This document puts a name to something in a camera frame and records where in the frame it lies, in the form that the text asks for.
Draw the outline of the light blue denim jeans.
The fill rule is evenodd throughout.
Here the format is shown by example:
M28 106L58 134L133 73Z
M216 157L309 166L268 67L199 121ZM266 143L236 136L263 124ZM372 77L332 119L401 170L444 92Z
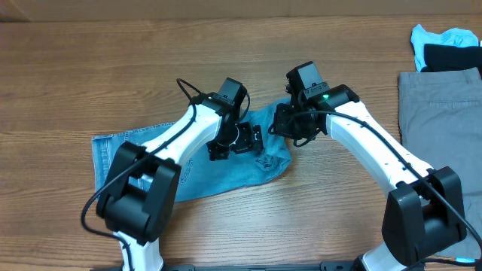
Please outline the light blue denim jeans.
M182 166L177 202L199 199L216 194L265 184L281 175L291 163L291 155L283 137L268 133L273 123L274 102L258 111L250 111L245 120L259 125L264 148L243 154L230 154L226 160L211 161L206 146L202 147ZM92 138L95 188L104 185L116 150L125 141L141 145L166 132L173 123L162 123L117 134L98 135Z

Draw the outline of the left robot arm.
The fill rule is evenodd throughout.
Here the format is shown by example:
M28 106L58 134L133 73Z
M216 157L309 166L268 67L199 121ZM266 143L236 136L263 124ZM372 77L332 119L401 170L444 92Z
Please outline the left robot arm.
M122 270L161 270L159 236L166 227L184 164L202 147L211 161L263 147L261 128L243 121L247 89L227 78L216 93L189 98L184 116L142 145L124 142L104 185L93 195L105 236L120 243Z

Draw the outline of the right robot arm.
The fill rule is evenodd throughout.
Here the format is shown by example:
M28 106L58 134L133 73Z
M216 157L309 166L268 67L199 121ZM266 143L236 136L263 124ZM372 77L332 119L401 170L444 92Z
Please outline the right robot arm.
M386 195L383 241L360 255L352 270L421 270L439 251L464 240L459 176L434 169L400 145L347 85L329 87L314 62L289 71L291 99L276 107L270 132L298 147L322 133L344 146Z

